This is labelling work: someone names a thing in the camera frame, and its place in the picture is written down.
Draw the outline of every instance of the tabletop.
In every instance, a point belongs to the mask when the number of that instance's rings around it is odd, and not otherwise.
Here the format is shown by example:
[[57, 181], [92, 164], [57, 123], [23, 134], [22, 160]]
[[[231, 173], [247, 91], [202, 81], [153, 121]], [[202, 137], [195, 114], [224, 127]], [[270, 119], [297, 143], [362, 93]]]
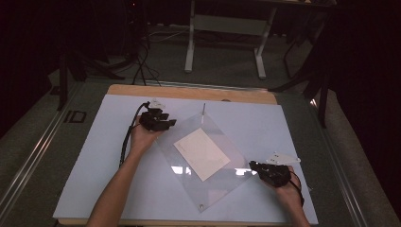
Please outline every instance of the tabletop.
[[[120, 147], [120, 136], [113, 133], [124, 128], [125, 121], [131, 121], [130, 114], [135, 109], [134, 106], [139, 106], [151, 97], [157, 97], [165, 103], [166, 111], [176, 116], [178, 122], [196, 113], [198, 106], [206, 103], [210, 117], [248, 161], [255, 159], [263, 162], [269, 153], [277, 150], [296, 156], [283, 110], [281, 106], [276, 105], [274, 95], [266, 90], [228, 91], [113, 85], [103, 99], [81, 154], [61, 194], [54, 214], [60, 223], [85, 223], [103, 186], [117, 170], [121, 149], [117, 148]], [[249, 114], [252, 114], [253, 118], [249, 120], [249, 124], [232, 124], [233, 120]], [[157, 163], [157, 167], [151, 167], [154, 163]], [[294, 168], [306, 185], [301, 166], [295, 165]], [[267, 225], [289, 222], [274, 193], [264, 187], [257, 176], [251, 176], [205, 211], [200, 212], [171, 170], [170, 163], [166, 162], [162, 148], [153, 146], [141, 161], [137, 173], [121, 224]], [[316, 224], [318, 221], [307, 187], [304, 187], [303, 194], [306, 216], [311, 223]]]

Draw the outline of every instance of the white table leg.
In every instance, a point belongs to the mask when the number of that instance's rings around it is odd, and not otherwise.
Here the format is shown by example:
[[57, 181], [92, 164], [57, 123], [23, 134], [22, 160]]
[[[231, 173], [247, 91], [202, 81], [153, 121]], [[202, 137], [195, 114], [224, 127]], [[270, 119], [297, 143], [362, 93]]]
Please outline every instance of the white table leg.
[[265, 29], [262, 34], [262, 42], [259, 45], [259, 47], [254, 50], [254, 58], [256, 61], [257, 75], [259, 76], [260, 79], [266, 78], [265, 66], [263, 64], [263, 59], [262, 59], [262, 52], [263, 52], [263, 49], [265, 48], [266, 40], [268, 39], [270, 27], [273, 22], [274, 14], [275, 14], [276, 10], [277, 10], [277, 8], [271, 9], [269, 20], [266, 22], [266, 26], [265, 26]]
[[195, 1], [191, 1], [191, 17], [189, 19], [189, 44], [188, 50], [186, 51], [186, 60], [185, 60], [185, 73], [192, 72], [192, 62], [194, 61], [194, 17], [195, 17]]

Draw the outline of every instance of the forearm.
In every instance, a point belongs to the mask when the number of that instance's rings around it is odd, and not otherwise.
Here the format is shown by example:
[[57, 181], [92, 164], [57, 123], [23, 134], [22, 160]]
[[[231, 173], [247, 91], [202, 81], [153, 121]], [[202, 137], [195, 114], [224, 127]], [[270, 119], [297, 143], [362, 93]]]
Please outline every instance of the forearm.
[[141, 155], [129, 155], [96, 202], [87, 226], [117, 226]]
[[305, 216], [305, 212], [302, 206], [292, 206], [287, 208], [289, 215], [291, 216], [293, 227], [306, 227], [310, 226], [309, 221]]

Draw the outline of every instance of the white paper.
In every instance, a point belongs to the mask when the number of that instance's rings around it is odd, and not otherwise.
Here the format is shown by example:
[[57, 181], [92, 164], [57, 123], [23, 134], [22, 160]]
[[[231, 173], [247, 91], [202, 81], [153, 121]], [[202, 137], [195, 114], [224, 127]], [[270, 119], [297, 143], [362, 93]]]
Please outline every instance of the white paper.
[[203, 182], [230, 163], [230, 159], [201, 128], [186, 135], [174, 146]]

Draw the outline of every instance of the black cable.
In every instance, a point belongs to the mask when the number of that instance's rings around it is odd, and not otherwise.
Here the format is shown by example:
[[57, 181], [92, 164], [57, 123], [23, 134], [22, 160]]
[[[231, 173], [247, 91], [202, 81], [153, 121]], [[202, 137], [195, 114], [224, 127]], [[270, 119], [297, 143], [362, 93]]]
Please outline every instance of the black cable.
[[[158, 77], [160, 76], [160, 73], [159, 73], [157, 70], [150, 68], [150, 67], [148, 66], [148, 64], [145, 62], [145, 60], [143, 60], [143, 63], [144, 63], [144, 65], [145, 65], [145, 67], [148, 69], [148, 72], [149, 72], [150, 75], [151, 75], [151, 79], [156, 80], [156, 82], [159, 84], [159, 86], [162, 87], [162, 84], [160, 84], [160, 82], [159, 82], [159, 80], [158, 80]], [[157, 76], [154, 76], [153, 73], [152, 73], [150, 70], [153, 70], [153, 71], [157, 74]]]
[[57, 227], [59, 225], [59, 221], [56, 219], [52, 227]]
[[297, 192], [298, 192], [298, 194], [300, 195], [300, 198], [301, 198], [301, 205], [304, 206], [305, 199], [304, 199], [304, 196], [302, 195], [302, 185], [301, 185], [300, 178], [294, 172], [290, 171], [290, 173], [294, 174], [294, 176], [297, 177], [298, 182], [300, 183], [300, 186], [298, 186], [292, 180], [289, 180], [289, 182], [292, 184], [292, 186], [294, 186], [295, 189], [297, 189]]
[[129, 65], [130, 63], [133, 63], [134, 59], [135, 59], [135, 57], [132, 54], [129, 54], [126, 57], [126, 59], [124, 59], [123, 61], [114, 63], [114, 64], [105, 65], [104, 67], [107, 69], [110, 69], [110, 70], [120, 69], [122, 67]]
[[[205, 35], [212, 35], [215, 39], [207, 39], [206, 37], [202, 37], [201, 34]], [[240, 43], [240, 42], [246, 42], [251, 38], [250, 35], [243, 35], [243, 34], [238, 34], [235, 35], [234, 38], [226, 38], [224, 37], [225, 33], [222, 32], [215, 32], [215, 31], [200, 31], [195, 34], [195, 39], [197, 40], [202, 40], [206, 43], [210, 44], [219, 44], [219, 43]]]
[[121, 69], [120, 71], [117, 71], [117, 72], [115, 72], [115, 73], [116, 73], [116, 74], [119, 74], [119, 73], [125, 72], [125, 71], [131, 69], [134, 65], [135, 65], [135, 63], [132, 62], [127, 68]]
[[146, 55], [145, 55], [145, 57], [144, 57], [144, 59], [142, 60], [142, 62], [140, 61], [140, 58], [139, 58], [139, 55], [138, 55], [138, 62], [139, 62], [139, 68], [138, 68], [138, 70], [136, 70], [136, 73], [135, 73], [135, 76], [133, 76], [133, 81], [132, 81], [132, 85], [135, 85], [135, 81], [136, 81], [136, 77], [138, 76], [138, 73], [139, 73], [139, 71], [141, 72], [141, 75], [142, 75], [142, 80], [144, 81], [144, 84], [145, 84], [145, 86], [147, 85], [147, 83], [145, 82], [145, 77], [144, 77], [144, 72], [143, 72], [143, 70], [142, 70], [142, 66], [144, 65], [144, 63], [145, 63], [145, 60], [148, 58], [148, 49], [147, 49], [147, 47], [146, 46], [144, 46], [143, 44], [141, 44], [141, 43], [139, 43], [142, 47], [144, 47], [145, 48], [145, 53], [146, 53]]
[[119, 167], [121, 167], [123, 165], [124, 161], [125, 161], [125, 153], [126, 153], [126, 149], [127, 149], [128, 139], [130, 138], [130, 135], [131, 135], [131, 131], [135, 127], [139, 126], [139, 124], [134, 126], [135, 121], [136, 121], [136, 117], [138, 116], [139, 111], [141, 111], [142, 107], [144, 107], [144, 106], [147, 107], [149, 104], [150, 104], [150, 102], [145, 102], [145, 103], [142, 103], [141, 106], [139, 106], [138, 110], [135, 113], [135, 116], [133, 117], [131, 125], [128, 127], [127, 134], [126, 134], [126, 137], [124, 138], [124, 142], [123, 142], [123, 148], [121, 150]]
[[189, 29], [182, 30], [182, 31], [177, 31], [177, 32], [174, 32], [172, 35], [169, 35], [169, 36], [167, 36], [167, 37], [165, 37], [165, 38], [163, 38], [161, 40], [157, 40], [157, 41], [156, 40], [152, 40], [151, 42], [158, 43], [158, 42], [166, 41], [166, 40], [171, 39], [171, 38], [173, 38], [175, 36], [179, 36], [181, 34], [184, 34], [188, 30]]

